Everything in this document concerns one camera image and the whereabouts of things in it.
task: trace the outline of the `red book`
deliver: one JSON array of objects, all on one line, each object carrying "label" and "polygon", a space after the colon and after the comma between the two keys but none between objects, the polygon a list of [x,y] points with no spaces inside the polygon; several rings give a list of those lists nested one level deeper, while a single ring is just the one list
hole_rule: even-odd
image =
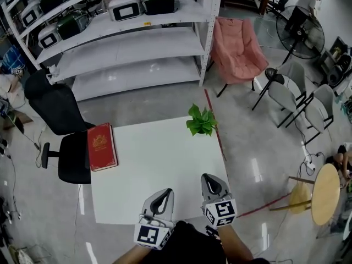
[{"label": "red book", "polygon": [[118,165],[110,123],[104,123],[88,129],[87,144],[90,169],[92,171],[99,171]]}]

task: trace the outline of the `gray chair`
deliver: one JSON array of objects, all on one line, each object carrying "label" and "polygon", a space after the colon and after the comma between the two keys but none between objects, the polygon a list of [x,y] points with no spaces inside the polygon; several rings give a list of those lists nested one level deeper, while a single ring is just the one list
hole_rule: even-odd
[{"label": "gray chair", "polygon": [[[324,106],[328,117],[324,119],[323,115],[319,111],[318,108],[310,104],[313,99],[318,99]],[[333,102],[334,102],[334,91],[331,87],[327,84],[320,86],[317,90],[315,90],[306,100],[304,101],[304,106],[302,110],[286,125],[289,126],[303,111],[305,114],[306,119],[311,124],[310,128],[315,128],[318,133],[313,136],[305,145],[308,145],[312,140],[317,138],[320,134],[324,132],[325,129],[329,127],[330,124],[334,121],[334,114],[333,114]]]},{"label": "gray chair", "polygon": [[[275,81],[275,78],[278,75],[284,75],[288,77],[292,82],[296,84],[301,95],[295,98],[293,93],[283,84]],[[252,111],[255,109],[265,92],[268,91],[268,94],[271,99],[277,102],[282,106],[282,111],[287,109],[290,111],[289,115],[279,124],[278,128],[299,108],[306,100],[306,85],[305,85],[305,71],[304,67],[295,61],[286,62],[280,67],[278,67],[274,75],[270,78],[267,85],[261,91],[260,96]]]}]

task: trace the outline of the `shelf post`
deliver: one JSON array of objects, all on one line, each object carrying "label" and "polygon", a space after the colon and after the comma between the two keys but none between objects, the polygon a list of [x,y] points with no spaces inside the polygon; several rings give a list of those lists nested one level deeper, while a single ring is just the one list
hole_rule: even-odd
[{"label": "shelf post", "polygon": [[37,62],[37,60],[33,57],[32,53],[28,50],[26,44],[23,42],[22,38],[20,37],[20,34],[15,26],[15,24],[13,23],[12,21],[12,18],[9,14],[9,12],[7,11],[7,7],[6,7],[6,3],[3,2],[1,4],[1,8],[4,12],[4,16],[6,18],[6,21],[8,23],[8,25],[10,26],[10,29],[13,33],[13,35],[15,36],[18,44],[21,46],[22,50],[24,51],[24,53],[27,55],[28,59],[32,62],[32,64],[34,65],[34,67],[37,69],[37,70],[40,70],[41,67],[39,65],[39,63]]},{"label": "shelf post", "polygon": [[212,39],[213,39],[215,17],[219,14],[220,3],[221,3],[221,0],[212,0],[211,12],[210,12],[211,16],[210,16],[210,21],[208,23],[208,32],[207,32],[207,37],[205,42],[205,54],[201,62],[199,86],[203,86],[204,76],[207,68],[207,63],[208,63]]}]

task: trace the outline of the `round wooden tabletop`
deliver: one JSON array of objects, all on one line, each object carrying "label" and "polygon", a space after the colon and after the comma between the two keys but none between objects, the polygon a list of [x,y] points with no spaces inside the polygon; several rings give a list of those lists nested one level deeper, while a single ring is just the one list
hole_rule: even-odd
[{"label": "round wooden tabletop", "polygon": [[317,225],[324,225],[333,216],[340,197],[340,179],[334,165],[325,164],[313,187],[312,217]]},{"label": "round wooden tabletop", "polygon": [[[309,201],[311,199],[311,193],[308,185],[306,183],[298,182],[294,186],[290,195],[290,205],[300,204],[304,201]],[[297,207],[290,208],[292,214],[300,214],[307,209],[310,205],[301,205]]]}]

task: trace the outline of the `wooden stool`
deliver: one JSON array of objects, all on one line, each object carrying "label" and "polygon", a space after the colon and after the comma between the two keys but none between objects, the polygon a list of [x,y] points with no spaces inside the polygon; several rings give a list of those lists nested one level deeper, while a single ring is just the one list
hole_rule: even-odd
[{"label": "wooden stool", "polygon": [[[292,176],[289,176],[289,179],[303,183],[299,183],[293,188],[288,206],[270,209],[270,211],[290,209],[293,214],[299,214],[312,209],[313,221],[317,225],[321,226],[327,223],[333,216],[340,197],[340,180],[334,165],[325,164],[320,169],[315,181]],[[312,198],[306,184],[314,185]]]}]

